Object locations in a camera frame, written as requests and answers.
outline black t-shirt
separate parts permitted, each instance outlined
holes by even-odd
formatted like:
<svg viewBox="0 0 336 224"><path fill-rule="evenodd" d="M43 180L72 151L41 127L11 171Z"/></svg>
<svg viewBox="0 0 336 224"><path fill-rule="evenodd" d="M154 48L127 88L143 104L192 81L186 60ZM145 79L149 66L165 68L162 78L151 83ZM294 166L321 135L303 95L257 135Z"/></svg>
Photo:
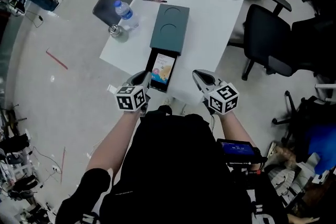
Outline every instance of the black t-shirt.
<svg viewBox="0 0 336 224"><path fill-rule="evenodd" d="M87 171L63 201L56 224L79 221L109 187L105 170ZM180 219L246 224L251 212L250 198L233 181L208 123L188 115L142 119L120 181L104 197L99 215L102 224Z"/></svg>

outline blue screen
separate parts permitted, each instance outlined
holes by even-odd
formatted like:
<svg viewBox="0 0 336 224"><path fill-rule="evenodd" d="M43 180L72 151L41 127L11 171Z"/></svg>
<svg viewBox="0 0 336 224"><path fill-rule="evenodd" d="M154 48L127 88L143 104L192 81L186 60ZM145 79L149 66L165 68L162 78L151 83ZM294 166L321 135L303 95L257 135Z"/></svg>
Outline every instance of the blue screen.
<svg viewBox="0 0 336 224"><path fill-rule="evenodd" d="M223 142L222 145L226 154L254 155L254 151L249 145L227 142Z"/></svg>

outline red line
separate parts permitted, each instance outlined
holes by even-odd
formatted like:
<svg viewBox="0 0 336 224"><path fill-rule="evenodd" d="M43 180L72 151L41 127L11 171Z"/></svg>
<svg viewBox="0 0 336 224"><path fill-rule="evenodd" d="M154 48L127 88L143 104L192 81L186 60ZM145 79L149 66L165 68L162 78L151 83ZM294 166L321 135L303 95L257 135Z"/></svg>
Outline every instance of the red line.
<svg viewBox="0 0 336 224"><path fill-rule="evenodd" d="M64 150L63 150L63 159L62 159L62 167L61 167L61 185L62 185L62 178L63 178L64 157L65 157L65 147L64 147Z"/></svg>
<svg viewBox="0 0 336 224"><path fill-rule="evenodd" d="M63 66L65 69L68 70L68 67L62 63L60 60L58 60L54 55L52 55L50 52L48 52L48 50L46 50L46 54L49 55L50 57L53 58L53 60L55 60L56 62L58 62L61 66Z"/></svg>

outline desk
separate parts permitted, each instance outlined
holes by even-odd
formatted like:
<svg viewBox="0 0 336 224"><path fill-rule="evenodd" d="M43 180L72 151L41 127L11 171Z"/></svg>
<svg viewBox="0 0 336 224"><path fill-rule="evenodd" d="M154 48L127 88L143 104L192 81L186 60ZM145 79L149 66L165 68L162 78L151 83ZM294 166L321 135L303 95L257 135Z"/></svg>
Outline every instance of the desk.
<svg viewBox="0 0 336 224"><path fill-rule="evenodd" d="M243 0L167 0L167 4L190 8L182 55L176 61L167 94L197 105L203 95L193 81L192 71L216 70ZM130 33L126 43L110 37L100 58L130 75L144 70L159 6L155 2L133 0L131 7L140 17L139 27Z"/></svg>

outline display screen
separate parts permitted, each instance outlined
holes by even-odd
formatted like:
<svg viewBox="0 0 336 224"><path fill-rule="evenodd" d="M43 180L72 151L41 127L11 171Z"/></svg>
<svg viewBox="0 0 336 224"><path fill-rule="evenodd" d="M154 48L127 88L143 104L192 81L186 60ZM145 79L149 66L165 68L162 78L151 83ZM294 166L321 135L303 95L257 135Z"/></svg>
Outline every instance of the display screen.
<svg viewBox="0 0 336 224"><path fill-rule="evenodd" d="M152 80L167 84L174 66L175 59L163 54L158 54L152 70Z"/></svg>
<svg viewBox="0 0 336 224"><path fill-rule="evenodd" d="M253 149L246 144L234 144L223 142L222 146L226 154L254 155Z"/></svg>

